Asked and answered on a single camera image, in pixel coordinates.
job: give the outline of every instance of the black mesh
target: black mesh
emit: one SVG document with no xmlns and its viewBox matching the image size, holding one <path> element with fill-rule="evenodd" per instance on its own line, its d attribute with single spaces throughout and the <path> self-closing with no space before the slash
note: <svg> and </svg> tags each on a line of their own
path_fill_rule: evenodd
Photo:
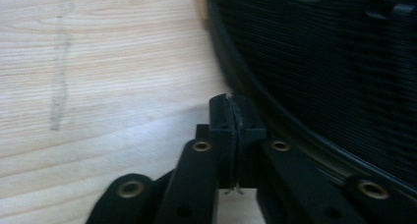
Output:
<svg viewBox="0 0 417 224">
<path fill-rule="evenodd" d="M 216 0 L 269 93 L 315 133 L 417 187 L 416 0 Z"/>
</svg>

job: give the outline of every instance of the black bracket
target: black bracket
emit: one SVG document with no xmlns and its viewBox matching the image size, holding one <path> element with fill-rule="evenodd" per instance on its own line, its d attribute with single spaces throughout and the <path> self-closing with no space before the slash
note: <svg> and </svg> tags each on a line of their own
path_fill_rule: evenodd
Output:
<svg viewBox="0 0 417 224">
<path fill-rule="evenodd" d="M 250 100 L 222 94 L 209 102 L 176 169 L 156 181 L 129 174 L 114 181 L 88 224 L 215 223 L 218 189 L 258 189 L 268 224 L 417 223 L 415 203 L 376 178 L 343 187 L 328 181 L 297 146 L 272 136 Z"/>
</svg>

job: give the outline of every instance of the black plastic part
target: black plastic part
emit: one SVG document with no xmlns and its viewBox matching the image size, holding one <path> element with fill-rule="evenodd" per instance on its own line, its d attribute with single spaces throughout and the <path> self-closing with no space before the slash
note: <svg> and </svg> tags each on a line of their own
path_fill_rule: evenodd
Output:
<svg viewBox="0 0 417 224">
<path fill-rule="evenodd" d="M 263 144 L 265 181 L 273 186 L 294 223 L 366 223 L 344 199 L 340 191 L 323 179 L 297 147 L 287 144 L 284 151 Z"/>
<path fill-rule="evenodd" d="M 280 199 L 274 193 L 257 190 L 257 202 L 267 224 L 288 223 L 288 215 Z"/>
<path fill-rule="evenodd" d="M 257 187 L 257 160 L 262 141 L 268 136 L 267 129 L 257 113 L 255 105 L 246 97 L 233 94 L 232 105 L 238 146 L 236 152 L 236 177 L 240 188 Z"/>
<path fill-rule="evenodd" d="M 227 94 L 218 95 L 209 101 L 209 138 L 220 148 L 219 186 L 222 189 L 233 189 L 236 186 L 234 161 L 238 136 Z"/>
<path fill-rule="evenodd" d="M 381 198 L 382 191 L 372 190 L 372 187 L 368 190 L 371 195 L 365 195 L 359 187 L 361 183 L 369 182 L 384 189 L 387 192 L 387 197 Z M 376 193 L 377 197 L 372 197 L 372 193 Z M 350 177 L 345 182 L 343 194 L 368 223 L 417 223 L 416 203 L 392 189 L 382 180 L 362 175 Z"/>
<path fill-rule="evenodd" d="M 212 224 L 218 193 L 218 145 L 190 140 L 167 187 L 154 224 Z"/>
<path fill-rule="evenodd" d="M 196 138 L 209 138 L 209 125 L 198 124 L 196 127 Z"/>
<path fill-rule="evenodd" d="M 121 197 L 118 190 L 126 182 L 140 182 L 143 191 L 134 197 Z M 132 224 L 150 221 L 149 210 L 152 209 L 152 181 L 150 178 L 129 174 L 114 181 L 94 207 L 87 224 Z"/>
</svg>

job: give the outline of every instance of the light wood table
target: light wood table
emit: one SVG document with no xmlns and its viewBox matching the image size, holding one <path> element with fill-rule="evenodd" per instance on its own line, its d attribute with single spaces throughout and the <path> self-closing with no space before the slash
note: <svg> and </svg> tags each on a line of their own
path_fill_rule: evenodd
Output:
<svg viewBox="0 0 417 224">
<path fill-rule="evenodd" d="M 127 173 L 175 167 L 229 92 L 194 0 L 0 0 L 0 223 L 84 223 Z M 263 223 L 253 191 L 217 223 Z"/>
</svg>

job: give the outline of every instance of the curved black edge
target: curved black edge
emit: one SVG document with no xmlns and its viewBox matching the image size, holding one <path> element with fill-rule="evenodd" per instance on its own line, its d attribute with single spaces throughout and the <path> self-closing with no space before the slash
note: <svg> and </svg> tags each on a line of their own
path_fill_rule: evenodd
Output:
<svg viewBox="0 0 417 224">
<path fill-rule="evenodd" d="M 126 182 L 142 184 L 142 191 L 132 196 L 120 196 L 118 191 Z M 116 179 L 92 209 L 87 224 L 129 223 L 149 220 L 149 200 L 152 180 L 140 174 L 128 174 Z"/>
<path fill-rule="evenodd" d="M 395 188 L 417 199 L 415 188 L 314 133 L 291 115 L 251 74 L 222 22 L 215 0 L 208 0 L 208 17 L 213 49 L 227 81 L 262 109 L 263 119 L 275 132 L 300 145 L 321 169 L 338 179 L 357 173 L 370 174 L 388 180 Z"/>
</svg>

